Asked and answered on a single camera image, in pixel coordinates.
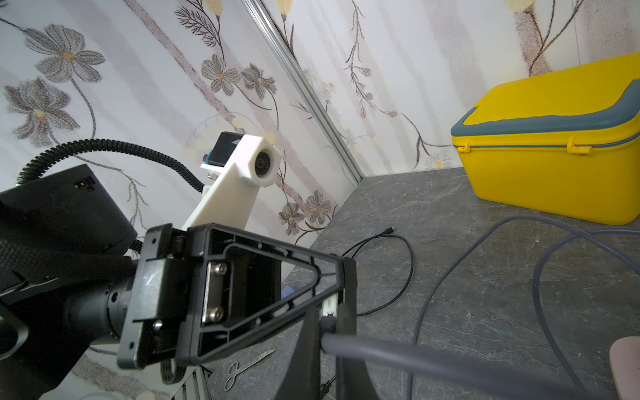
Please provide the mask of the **black mp3 player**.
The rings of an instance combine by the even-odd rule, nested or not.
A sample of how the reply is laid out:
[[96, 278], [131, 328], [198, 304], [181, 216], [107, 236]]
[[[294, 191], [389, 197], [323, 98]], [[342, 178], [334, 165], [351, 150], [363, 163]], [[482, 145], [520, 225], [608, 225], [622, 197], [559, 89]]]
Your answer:
[[321, 307], [321, 315], [323, 317], [336, 317], [339, 307], [339, 295], [334, 293], [331, 296], [325, 298]]

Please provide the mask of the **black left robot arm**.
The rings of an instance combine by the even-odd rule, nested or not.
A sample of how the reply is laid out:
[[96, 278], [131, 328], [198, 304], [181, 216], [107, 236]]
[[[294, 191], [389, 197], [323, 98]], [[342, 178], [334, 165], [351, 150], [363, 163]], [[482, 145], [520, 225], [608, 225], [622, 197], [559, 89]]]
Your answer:
[[[203, 196], [182, 228], [138, 241], [82, 153], [133, 155], [176, 171]], [[179, 161], [133, 143], [85, 139], [41, 153], [1, 195], [1, 396], [53, 390], [88, 347], [116, 343], [122, 369], [159, 364], [165, 383], [296, 322], [303, 331], [278, 396], [318, 395], [324, 333], [355, 331], [355, 263], [246, 231], [279, 153], [223, 133], [204, 185]]]

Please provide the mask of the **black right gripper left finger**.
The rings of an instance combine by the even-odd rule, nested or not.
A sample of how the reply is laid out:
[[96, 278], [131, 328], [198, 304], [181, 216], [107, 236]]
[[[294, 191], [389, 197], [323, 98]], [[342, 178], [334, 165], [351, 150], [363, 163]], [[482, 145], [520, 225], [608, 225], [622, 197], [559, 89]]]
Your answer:
[[319, 311], [306, 312], [288, 370], [275, 395], [276, 400], [319, 399], [320, 392]]

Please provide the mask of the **silver scissors left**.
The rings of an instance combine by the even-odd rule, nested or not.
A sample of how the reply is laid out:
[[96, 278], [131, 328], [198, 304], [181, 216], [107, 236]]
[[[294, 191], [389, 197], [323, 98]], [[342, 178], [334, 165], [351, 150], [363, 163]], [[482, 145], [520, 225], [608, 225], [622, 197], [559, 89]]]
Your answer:
[[229, 392], [235, 385], [237, 378], [240, 374], [244, 373], [254, 365], [261, 363], [261, 361], [265, 360], [265, 358], [269, 357], [275, 352], [276, 352], [275, 349], [270, 349], [256, 356], [256, 358], [246, 363], [245, 365], [241, 365], [240, 362], [233, 363], [228, 370], [228, 377], [224, 385], [224, 391]]

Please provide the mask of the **pink power strip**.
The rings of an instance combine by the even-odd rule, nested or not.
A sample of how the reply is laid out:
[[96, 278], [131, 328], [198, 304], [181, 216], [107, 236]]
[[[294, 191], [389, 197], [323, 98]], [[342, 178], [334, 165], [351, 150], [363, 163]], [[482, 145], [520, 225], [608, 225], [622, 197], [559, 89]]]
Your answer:
[[615, 341], [609, 350], [609, 362], [618, 398], [640, 400], [639, 336]]

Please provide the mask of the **yellow plastic storage box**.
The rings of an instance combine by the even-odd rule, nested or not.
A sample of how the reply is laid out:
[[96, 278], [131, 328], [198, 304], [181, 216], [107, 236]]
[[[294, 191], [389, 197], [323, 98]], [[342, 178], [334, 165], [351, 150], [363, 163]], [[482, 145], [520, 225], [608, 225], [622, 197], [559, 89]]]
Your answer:
[[475, 194], [607, 225], [639, 215], [639, 56], [489, 91], [451, 129]]

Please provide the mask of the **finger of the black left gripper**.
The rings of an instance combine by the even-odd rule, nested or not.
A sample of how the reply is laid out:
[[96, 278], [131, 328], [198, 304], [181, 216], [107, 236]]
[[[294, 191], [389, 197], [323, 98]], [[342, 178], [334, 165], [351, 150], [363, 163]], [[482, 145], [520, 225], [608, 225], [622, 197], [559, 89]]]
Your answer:
[[188, 311], [175, 360], [200, 365], [261, 343], [336, 295], [344, 301], [351, 258], [320, 253], [219, 224], [186, 231]]

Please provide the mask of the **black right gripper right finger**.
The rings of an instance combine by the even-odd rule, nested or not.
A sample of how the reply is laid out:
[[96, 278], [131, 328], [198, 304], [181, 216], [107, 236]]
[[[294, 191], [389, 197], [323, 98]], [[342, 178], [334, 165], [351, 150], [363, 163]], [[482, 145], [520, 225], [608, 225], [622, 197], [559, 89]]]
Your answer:
[[[355, 337], [356, 315], [343, 303], [338, 308], [337, 334]], [[336, 356], [337, 399], [378, 399], [364, 361]]]

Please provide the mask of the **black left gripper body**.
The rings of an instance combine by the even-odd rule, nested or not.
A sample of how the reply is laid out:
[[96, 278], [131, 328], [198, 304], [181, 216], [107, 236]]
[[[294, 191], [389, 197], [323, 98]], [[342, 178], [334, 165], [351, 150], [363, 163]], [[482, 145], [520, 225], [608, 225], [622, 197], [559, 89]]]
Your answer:
[[210, 361], [199, 321], [209, 229], [183, 231], [169, 223], [147, 231], [120, 338], [120, 368], [143, 369], [170, 358], [179, 366]]

